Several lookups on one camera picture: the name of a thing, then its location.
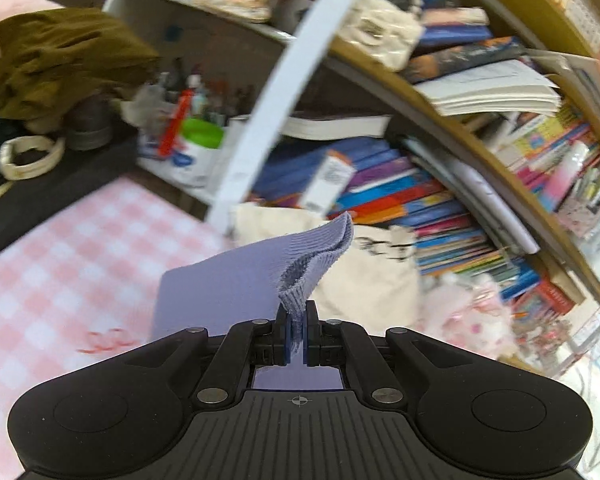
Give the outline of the wooden bookshelf with books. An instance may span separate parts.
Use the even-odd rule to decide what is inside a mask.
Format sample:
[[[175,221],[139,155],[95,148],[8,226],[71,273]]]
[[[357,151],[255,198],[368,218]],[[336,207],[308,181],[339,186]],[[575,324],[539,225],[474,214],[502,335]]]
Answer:
[[[488,152],[483,144],[455,119],[440,116],[434,108],[400,76],[388,72],[366,54],[343,40],[332,38],[321,63],[347,78],[352,84],[381,100],[398,116],[413,124],[414,138],[422,141],[431,155],[435,148],[466,162],[488,182],[498,196],[511,206],[522,223],[540,242],[545,257],[553,257],[564,271],[573,273],[573,281],[592,296],[600,315],[600,280],[596,278],[580,250],[551,214],[527,191],[505,167]],[[547,367],[545,373],[554,377],[565,374],[582,359],[600,339],[600,319],[585,339],[576,344],[568,340],[560,350],[562,362]]]

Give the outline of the white tub green lid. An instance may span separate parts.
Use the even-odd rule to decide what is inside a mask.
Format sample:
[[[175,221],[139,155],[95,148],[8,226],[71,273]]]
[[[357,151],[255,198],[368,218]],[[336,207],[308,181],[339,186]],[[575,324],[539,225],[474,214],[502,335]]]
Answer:
[[[223,141],[224,130],[200,118],[186,118],[175,139],[172,178],[181,185],[203,188]]]

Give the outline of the mauve and lilac knit sweater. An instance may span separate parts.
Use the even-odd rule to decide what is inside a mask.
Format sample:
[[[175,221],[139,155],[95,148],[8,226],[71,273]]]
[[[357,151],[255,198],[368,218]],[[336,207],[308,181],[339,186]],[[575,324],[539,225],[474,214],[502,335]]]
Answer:
[[[290,363],[257,370],[253,388],[340,389],[336,368],[303,363],[303,320],[306,300],[352,240],[352,220],[342,214],[316,228],[170,270],[159,284],[149,339],[196,326],[206,328],[211,336],[223,335],[240,322],[272,320],[283,307],[291,319]]]

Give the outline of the pink checkered table mat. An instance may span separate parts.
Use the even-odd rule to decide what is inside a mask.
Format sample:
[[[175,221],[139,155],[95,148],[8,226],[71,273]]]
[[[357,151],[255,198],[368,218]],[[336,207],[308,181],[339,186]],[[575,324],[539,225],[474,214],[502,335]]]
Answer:
[[[0,479],[21,471],[6,431],[20,394],[146,342],[162,274],[227,246],[120,178],[0,253]]]

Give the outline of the white shelf post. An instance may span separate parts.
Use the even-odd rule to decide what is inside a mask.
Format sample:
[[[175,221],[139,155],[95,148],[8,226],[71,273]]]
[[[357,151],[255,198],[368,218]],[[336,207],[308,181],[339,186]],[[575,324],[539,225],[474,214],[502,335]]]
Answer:
[[[233,122],[215,171],[213,203],[206,222],[215,231],[230,229],[232,209],[241,203],[260,174],[306,84],[355,0],[315,0],[285,48],[245,120]]]

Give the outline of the cream canvas tote bag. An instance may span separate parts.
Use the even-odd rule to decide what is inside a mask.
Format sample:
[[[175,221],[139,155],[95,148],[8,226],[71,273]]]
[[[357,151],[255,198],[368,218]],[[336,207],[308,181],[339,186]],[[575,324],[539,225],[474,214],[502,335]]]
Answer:
[[[234,212],[234,240],[247,245],[276,236],[309,231],[324,221],[300,209],[241,204]],[[373,336],[391,327],[417,324],[420,276],[416,235],[407,228],[353,227],[353,240],[314,289],[320,318],[363,326]]]

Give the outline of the white barcode box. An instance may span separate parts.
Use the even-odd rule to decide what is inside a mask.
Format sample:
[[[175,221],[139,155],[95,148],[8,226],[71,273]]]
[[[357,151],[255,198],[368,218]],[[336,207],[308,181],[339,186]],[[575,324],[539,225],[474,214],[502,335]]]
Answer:
[[[329,150],[298,199],[298,207],[326,217],[356,173],[350,159]]]

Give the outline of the olive green cloth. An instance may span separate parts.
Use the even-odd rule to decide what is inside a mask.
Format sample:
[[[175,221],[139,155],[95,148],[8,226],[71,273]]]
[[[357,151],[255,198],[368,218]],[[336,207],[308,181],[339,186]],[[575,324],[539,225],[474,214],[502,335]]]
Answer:
[[[0,21],[0,118],[62,116],[99,91],[134,92],[159,53],[99,9],[60,8]]]

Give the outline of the pink white bunny plush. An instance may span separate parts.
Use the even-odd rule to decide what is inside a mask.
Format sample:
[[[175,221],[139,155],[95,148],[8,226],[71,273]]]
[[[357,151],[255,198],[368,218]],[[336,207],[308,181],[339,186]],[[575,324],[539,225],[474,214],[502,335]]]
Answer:
[[[517,351],[512,308],[489,274],[425,276],[416,330],[494,360]]]

